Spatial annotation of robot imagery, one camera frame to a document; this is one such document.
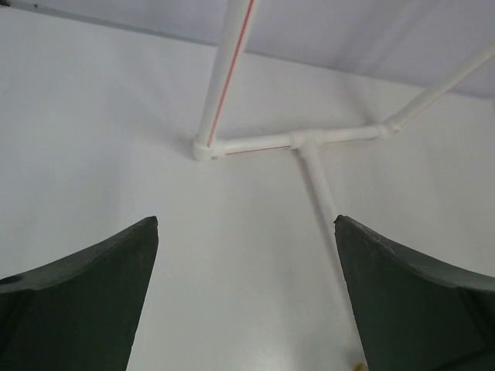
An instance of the pipe connector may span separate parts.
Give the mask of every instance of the pipe connector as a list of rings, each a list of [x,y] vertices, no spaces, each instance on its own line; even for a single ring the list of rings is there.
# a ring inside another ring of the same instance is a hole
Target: pipe connector
[[[393,120],[387,119],[383,124],[377,125],[379,138],[389,138],[402,130],[402,126]]]
[[[193,156],[197,161],[216,160],[225,156],[223,141],[216,139],[210,147],[199,143],[197,139],[193,142]]]
[[[321,139],[321,131],[320,130],[294,130],[288,133],[288,136],[291,138],[291,149],[299,149],[307,142],[314,142],[318,145]]]

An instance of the red line on pipe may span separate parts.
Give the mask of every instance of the red line on pipe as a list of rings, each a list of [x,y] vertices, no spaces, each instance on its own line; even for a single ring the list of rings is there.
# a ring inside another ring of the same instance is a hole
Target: red line on pipe
[[[208,138],[208,147],[211,147],[211,142],[213,141],[215,129],[217,128],[218,118],[220,117],[222,106],[224,105],[225,96],[227,95],[227,89],[229,87],[230,79],[232,77],[232,72],[234,71],[235,63],[237,61],[237,56],[239,55],[239,50],[241,50],[242,39],[244,38],[244,34],[246,32],[248,20],[251,15],[251,10],[253,8],[253,3],[254,0],[250,0],[249,6],[247,7],[246,16],[244,17],[244,23],[242,24],[241,34],[239,35],[239,40],[237,41],[234,56],[232,57],[232,62],[230,63],[230,69],[227,75],[227,80],[225,81],[224,90],[222,91],[222,97],[220,98],[220,103],[218,104],[217,112],[215,113],[215,119],[213,120],[213,126],[211,127],[210,137]]]
[[[226,153],[226,155],[238,155],[240,153],[249,153],[249,152],[258,152],[258,151],[267,151],[268,149],[281,149],[281,148],[291,148],[290,145],[283,145],[281,147],[271,147],[271,148],[261,148],[261,149],[251,149],[249,151],[239,151],[239,152],[231,152]]]

